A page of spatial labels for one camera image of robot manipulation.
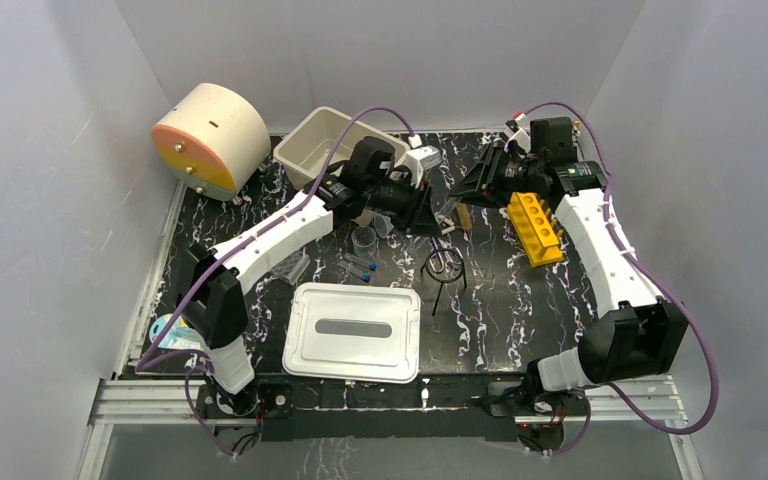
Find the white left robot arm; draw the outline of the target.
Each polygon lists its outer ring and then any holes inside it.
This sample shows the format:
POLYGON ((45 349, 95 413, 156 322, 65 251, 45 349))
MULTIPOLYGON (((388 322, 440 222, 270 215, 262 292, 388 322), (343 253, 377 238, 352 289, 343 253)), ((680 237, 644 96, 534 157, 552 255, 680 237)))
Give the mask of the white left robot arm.
POLYGON ((440 235, 426 178, 440 161, 439 149, 428 145, 397 160, 390 143, 365 136, 348 158, 330 161, 261 223, 211 248, 193 244, 181 256, 176 310, 199 335, 221 389, 220 403, 231 414, 246 416, 259 400, 244 341, 245 296, 251 286, 301 247, 366 210, 388 217, 408 235, 440 235))

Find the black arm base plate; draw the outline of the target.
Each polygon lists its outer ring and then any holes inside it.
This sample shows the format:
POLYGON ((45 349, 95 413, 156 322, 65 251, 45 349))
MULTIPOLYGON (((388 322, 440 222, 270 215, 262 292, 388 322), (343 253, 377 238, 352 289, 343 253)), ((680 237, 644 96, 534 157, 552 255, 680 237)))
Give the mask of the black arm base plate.
POLYGON ((478 437, 557 446, 565 423, 585 416, 569 393, 533 395, 521 374, 419 376, 406 384, 268 374, 239 397, 213 381, 195 398, 202 419, 217 426, 262 428, 266 442, 316 438, 478 437))

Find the blue capped tube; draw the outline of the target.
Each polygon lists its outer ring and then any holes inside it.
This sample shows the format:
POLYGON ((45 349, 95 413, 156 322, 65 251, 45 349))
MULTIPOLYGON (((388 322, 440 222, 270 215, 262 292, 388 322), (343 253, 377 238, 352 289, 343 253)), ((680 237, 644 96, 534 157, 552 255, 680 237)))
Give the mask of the blue capped tube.
POLYGON ((338 263, 338 265, 340 267, 342 267, 350 275, 354 276, 355 278, 359 279, 360 281, 362 281, 364 283, 369 283, 371 281, 371 274, 370 273, 367 273, 366 271, 361 270, 360 268, 356 267, 351 262, 340 261, 338 263))
POLYGON ((361 266, 363 268, 366 268, 369 271, 376 271, 377 268, 378 268, 378 265, 374 261, 368 260, 366 258, 359 257, 359 256, 354 255, 354 254, 345 253, 344 254, 344 258, 348 262, 351 262, 352 264, 355 264, 355 265, 361 266))

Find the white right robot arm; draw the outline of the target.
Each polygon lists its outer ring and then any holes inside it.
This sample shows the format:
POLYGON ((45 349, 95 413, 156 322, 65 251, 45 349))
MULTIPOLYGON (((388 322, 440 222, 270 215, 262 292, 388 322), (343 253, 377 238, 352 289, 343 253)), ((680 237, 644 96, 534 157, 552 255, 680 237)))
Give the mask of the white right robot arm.
POLYGON ((593 289, 597 321, 576 346, 529 364, 525 405, 550 413, 563 391, 667 372, 688 327, 685 315, 616 241, 621 229, 605 197, 608 178, 578 154, 579 126, 568 117, 509 120, 501 139, 449 191, 468 205, 503 208, 522 223, 533 264, 552 235, 570 238, 593 289))

